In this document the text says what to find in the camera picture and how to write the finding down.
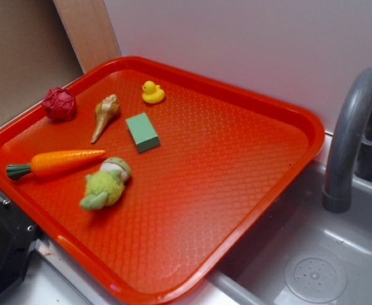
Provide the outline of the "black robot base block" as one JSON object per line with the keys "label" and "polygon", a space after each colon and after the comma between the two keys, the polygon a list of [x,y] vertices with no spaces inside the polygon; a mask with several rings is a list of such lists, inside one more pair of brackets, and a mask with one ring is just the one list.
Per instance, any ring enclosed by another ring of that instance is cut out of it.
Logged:
{"label": "black robot base block", "polygon": [[23,283],[39,228],[12,201],[0,201],[0,298]]}

